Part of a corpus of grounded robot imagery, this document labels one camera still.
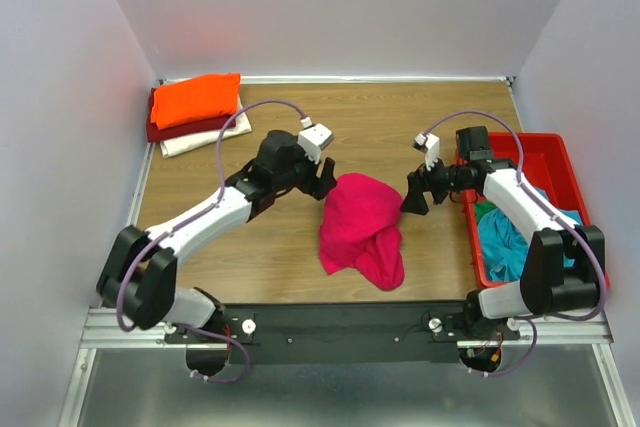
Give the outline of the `pink t shirt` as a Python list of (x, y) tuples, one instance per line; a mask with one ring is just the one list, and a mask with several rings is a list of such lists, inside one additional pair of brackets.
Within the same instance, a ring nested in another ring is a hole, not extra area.
[(399, 228), (403, 198), (388, 184), (347, 173), (326, 197), (319, 227), (319, 259), (329, 275), (358, 271), (381, 291), (405, 279)]

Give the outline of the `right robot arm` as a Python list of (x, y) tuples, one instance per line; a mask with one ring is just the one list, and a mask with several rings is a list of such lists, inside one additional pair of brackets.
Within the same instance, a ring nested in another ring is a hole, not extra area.
[(461, 129), (456, 133), (460, 160), (451, 165), (441, 159), (435, 134), (417, 134), (413, 146), (424, 161), (407, 176), (402, 212), (427, 214), (427, 194), (441, 204), (452, 193), (473, 191), (495, 204), (528, 243), (518, 280), (467, 295), (461, 314), (467, 331), (509, 318), (550, 315), (578, 321), (599, 314), (607, 294), (604, 234), (596, 226), (577, 224), (534, 188), (523, 171), (520, 142), (517, 160), (499, 158), (486, 127)]

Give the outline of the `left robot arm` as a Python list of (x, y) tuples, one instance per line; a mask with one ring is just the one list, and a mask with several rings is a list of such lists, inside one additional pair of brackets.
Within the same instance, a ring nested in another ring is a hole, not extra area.
[(256, 157), (200, 204), (146, 230), (121, 230), (97, 281), (103, 302), (141, 330), (161, 322), (196, 328), (210, 323), (221, 304), (204, 291), (178, 287), (178, 269), (294, 189), (324, 199), (337, 184), (334, 160), (322, 156), (332, 140), (331, 130), (322, 124), (296, 135), (272, 130)]

